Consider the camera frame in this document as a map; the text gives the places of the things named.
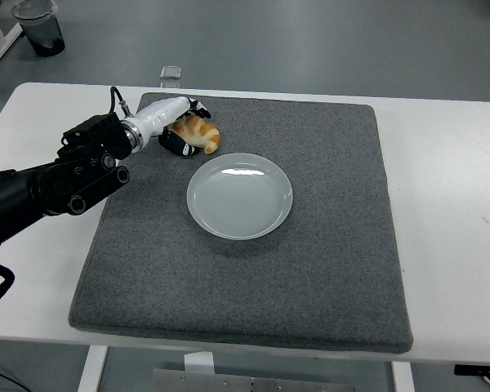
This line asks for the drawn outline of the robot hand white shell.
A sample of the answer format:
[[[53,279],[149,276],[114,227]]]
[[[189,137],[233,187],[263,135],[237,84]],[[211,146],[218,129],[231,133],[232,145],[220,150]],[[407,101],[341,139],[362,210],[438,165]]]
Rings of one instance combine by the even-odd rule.
[[[134,115],[127,115],[122,124],[132,153],[144,149],[152,137],[161,136],[166,127],[189,114],[200,118],[211,117],[201,102],[186,96],[158,100]]]

